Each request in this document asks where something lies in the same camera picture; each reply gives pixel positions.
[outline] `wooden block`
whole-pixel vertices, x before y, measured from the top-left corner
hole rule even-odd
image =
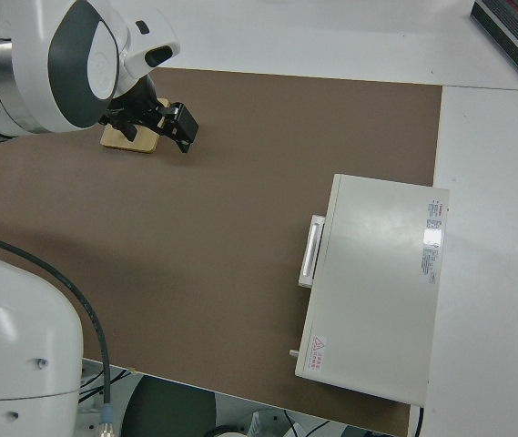
[[[157,100],[164,107],[169,106],[169,101],[165,98]],[[162,126],[164,119],[162,118],[158,126]],[[101,137],[101,144],[108,148],[118,148],[121,150],[128,150],[130,152],[153,153],[156,151],[157,142],[159,141],[159,134],[143,126],[137,126],[137,135],[133,141],[129,141],[118,130],[111,125],[106,125]]]

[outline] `device handle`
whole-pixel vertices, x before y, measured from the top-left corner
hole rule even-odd
[[[310,233],[307,237],[307,246],[303,263],[301,264],[301,272],[299,275],[299,285],[308,289],[313,285],[313,276],[315,274],[315,264],[317,255],[320,251],[321,234],[323,233],[323,225],[325,217],[312,216],[310,224]]]

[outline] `warning triangle symbol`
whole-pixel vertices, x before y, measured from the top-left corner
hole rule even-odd
[[[321,349],[323,347],[325,347],[325,344],[323,343],[323,341],[321,341],[317,337],[314,337],[313,338],[313,350],[316,351],[317,349]]]

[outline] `cable connector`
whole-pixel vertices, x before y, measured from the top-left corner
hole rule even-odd
[[[113,423],[99,423],[96,428],[96,437],[115,437]]]
[[[113,405],[104,403],[101,407],[101,423],[96,428],[96,437],[115,437],[113,431]]]

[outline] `white box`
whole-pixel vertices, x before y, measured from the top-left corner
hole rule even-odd
[[[424,406],[448,200],[335,176],[298,376]]]

